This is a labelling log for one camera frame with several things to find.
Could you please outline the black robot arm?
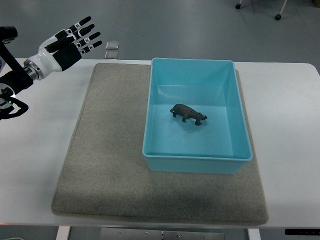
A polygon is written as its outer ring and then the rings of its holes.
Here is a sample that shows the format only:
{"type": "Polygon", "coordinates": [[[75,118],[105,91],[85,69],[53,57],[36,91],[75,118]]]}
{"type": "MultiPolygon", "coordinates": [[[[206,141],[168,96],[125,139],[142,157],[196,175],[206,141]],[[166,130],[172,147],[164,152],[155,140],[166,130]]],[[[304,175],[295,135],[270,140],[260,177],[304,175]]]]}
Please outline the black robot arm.
{"type": "Polygon", "coordinates": [[[13,26],[0,28],[0,63],[7,64],[11,71],[0,77],[0,119],[8,120],[23,115],[29,106],[16,98],[21,91],[33,84],[33,79],[9,52],[6,44],[18,36],[13,26]]]}

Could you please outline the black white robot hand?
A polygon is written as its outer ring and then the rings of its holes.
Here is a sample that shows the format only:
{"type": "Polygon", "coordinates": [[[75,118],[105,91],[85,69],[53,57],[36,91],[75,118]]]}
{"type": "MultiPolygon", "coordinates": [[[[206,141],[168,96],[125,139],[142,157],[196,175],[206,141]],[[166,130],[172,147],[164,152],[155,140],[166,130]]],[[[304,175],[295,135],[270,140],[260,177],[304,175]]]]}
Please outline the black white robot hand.
{"type": "Polygon", "coordinates": [[[83,55],[102,45],[102,41],[94,41],[101,35],[95,32],[92,18],[85,17],[67,29],[62,29],[52,37],[45,40],[38,48],[37,54],[27,58],[23,69],[31,79],[43,80],[53,72],[63,72],[82,59],[83,55]]]}

